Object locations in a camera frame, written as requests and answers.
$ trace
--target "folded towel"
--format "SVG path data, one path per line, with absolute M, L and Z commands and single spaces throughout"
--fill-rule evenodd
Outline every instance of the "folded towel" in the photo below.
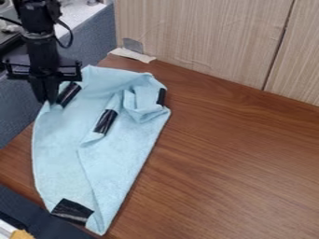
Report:
M 53 215 L 104 234 L 171 112 L 151 74 L 82 73 L 75 98 L 64 108 L 45 103 L 35 121 L 35 185 Z

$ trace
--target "wooden table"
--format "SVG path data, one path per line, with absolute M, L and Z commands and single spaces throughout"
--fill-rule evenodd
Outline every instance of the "wooden table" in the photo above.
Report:
M 319 238 L 319 109 L 155 61 L 173 114 L 102 238 Z M 32 127 L 0 151 L 0 182 L 42 204 Z

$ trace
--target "white paper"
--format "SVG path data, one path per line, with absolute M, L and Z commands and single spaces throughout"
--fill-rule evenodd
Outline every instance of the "white paper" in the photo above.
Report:
M 113 49 L 109 53 L 112 53 L 112 54 L 117 55 L 117 56 L 133 58 L 133 59 L 138 60 L 142 63 L 150 63 L 150 62 L 156 60 L 156 57 L 147 56 L 147 55 L 140 54 L 140 53 L 131 51 L 129 49 L 124 49 L 124 48 Z

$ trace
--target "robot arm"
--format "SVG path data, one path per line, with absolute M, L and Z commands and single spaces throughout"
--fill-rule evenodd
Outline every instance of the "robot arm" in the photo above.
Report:
M 54 24 L 59 23 L 62 13 L 57 0 L 14 0 L 23 28 L 22 38 L 28 55 L 15 56 L 4 62 L 8 79 L 28 80 L 39 102 L 57 100 L 59 85 L 63 81 L 80 81 L 80 63 L 61 57 L 57 43 L 63 46 L 54 32 Z

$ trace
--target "black tape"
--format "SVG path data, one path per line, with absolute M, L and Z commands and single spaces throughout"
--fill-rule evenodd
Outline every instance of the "black tape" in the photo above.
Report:
M 117 111 L 113 109 L 106 109 L 103 115 L 100 117 L 98 123 L 96 124 L 94 132 L 106 134 L 108 130 L 111 128 L 117 116 Z
M 2 219 L 7 224 L 10 224 L 11 226 L 15 227 L 16 229 L 26 230 L 27 232 L 29 231 L 28 227 L 23 222 L 20 222 L 19 220 L 16 220 L 12 216 L 7 215 L 3 212 L 0 212 L 0 219 Z
M 58 96 L 57 104 L 66 107 L 75 96 L 81 91 L 81 87 L 75 82 L 71 82 Z
M 81 226 L 85 226 L 92 213 L 93 211 L 84 205 L 67 199 L 62 199 L 51 212 L 55 217 L 62 218 Z
M 158 101 L 156 102 L 156 104 L 165 105 L 165 96 L 166 96 L 166 90 L 164 88 L 160 88 L 159 90 L 159 98 Z

